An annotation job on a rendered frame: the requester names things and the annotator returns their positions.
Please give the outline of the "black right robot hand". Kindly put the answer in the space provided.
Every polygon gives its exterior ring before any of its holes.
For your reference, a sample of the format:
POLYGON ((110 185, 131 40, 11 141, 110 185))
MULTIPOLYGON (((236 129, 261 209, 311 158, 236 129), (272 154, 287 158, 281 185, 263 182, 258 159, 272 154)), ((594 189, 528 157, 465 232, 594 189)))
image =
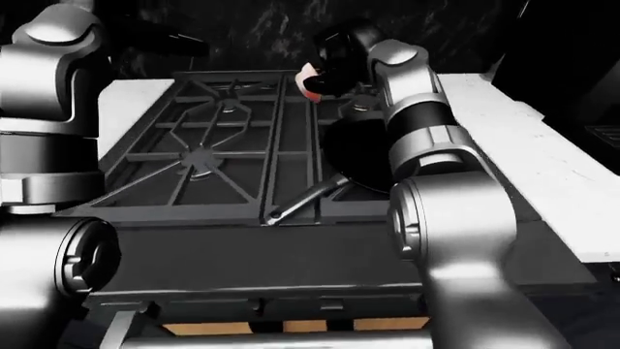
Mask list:
POLYGON ((385 38, 377 25, 361 17, 324 28, 313 37, 316 56, 311 65, 318 74, 306 78, 303 86, 318 95, 339 97, 369 82, 369 51, 385 38))

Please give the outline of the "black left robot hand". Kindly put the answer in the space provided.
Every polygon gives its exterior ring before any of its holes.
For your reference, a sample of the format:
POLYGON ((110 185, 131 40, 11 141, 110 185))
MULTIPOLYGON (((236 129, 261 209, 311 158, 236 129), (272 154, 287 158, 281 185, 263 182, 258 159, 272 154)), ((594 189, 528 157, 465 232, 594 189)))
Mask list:
POLYGON ((113 42, 123 48, 183 57, 207 57, 210 53, 209 43, 168 25, 129 16, 110 16, 106 23, 113 42))

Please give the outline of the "pink white scallop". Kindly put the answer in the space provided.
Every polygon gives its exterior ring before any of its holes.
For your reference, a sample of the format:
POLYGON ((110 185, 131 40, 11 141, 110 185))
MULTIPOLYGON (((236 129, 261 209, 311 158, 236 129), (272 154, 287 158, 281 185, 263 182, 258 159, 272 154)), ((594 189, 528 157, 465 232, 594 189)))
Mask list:
POLYGON ((319 104, 321 102, 322 95, 309 91, 305 87, 304 82, 309 78, 316 77, 318 74, 319 73, 317 72, 315 67, 312 66, 311 63, 307 62, 304 64, 304 66, 302 66, 300 71, 294 77, 297 89, 299 90, 301 95, 303 95, 304 98, 307 98, 309 101, 315 104, 319 104))

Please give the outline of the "black frying pan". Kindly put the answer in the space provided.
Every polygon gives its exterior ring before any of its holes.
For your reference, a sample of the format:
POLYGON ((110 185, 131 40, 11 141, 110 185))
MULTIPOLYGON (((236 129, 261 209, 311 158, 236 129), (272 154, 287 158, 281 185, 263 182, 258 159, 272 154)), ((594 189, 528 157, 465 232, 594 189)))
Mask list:
POLYGON ((334 121, 325 127, 321 150, 335 175, 274 209, 265 219, 266 226, 278 225, 350 183, 381 194, 388 194, 394 185, 388 161, 388 133, 381 117, 358 115, 334 121))

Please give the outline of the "wide black cast-iron grate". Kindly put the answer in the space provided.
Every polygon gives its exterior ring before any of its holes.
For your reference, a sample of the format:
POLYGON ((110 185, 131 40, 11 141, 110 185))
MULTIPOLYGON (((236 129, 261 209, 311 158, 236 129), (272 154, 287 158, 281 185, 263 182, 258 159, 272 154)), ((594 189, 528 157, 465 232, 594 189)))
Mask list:
POLYGON ((270 150, 281 98, 280 72, 179 73, 154 109, 130 134, 128 144, 108 162, 108 192, 89 205, 195 206, 210 203, 200 191, 237 204, 256 203, 262 180, 235 182, 231 168, 260 173, 270 150), (233 98, 239 110, 223 113, 217 102, 233 98), (207 179, 191 182, 193 166, 217 167, 207 179))

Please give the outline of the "dark steel gas stove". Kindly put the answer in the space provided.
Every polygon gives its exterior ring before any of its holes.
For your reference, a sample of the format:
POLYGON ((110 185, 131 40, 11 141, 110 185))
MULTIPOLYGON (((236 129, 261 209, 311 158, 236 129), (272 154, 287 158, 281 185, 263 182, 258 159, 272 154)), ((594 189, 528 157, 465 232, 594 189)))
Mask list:
MULTIPOLYGON (((101 99, 105 174, 114 153, 140 129, 173 80, 124 80, 101 99)), ((266 226, 270 158, 256 173, 227 171, 239 184, 261 179, 256 203, 233 194, 195 206, 92 207, 66 211, 95 216, 119 234, 123 260, 116 276, 87 300, 88 318, 107 325, 119 311, 156 304, 161 319, 184 333, 231 322, 267 325, 296 320, 306 328, 383 330, 427 322, 414 267, 390 251, 383 222, 266 226)))

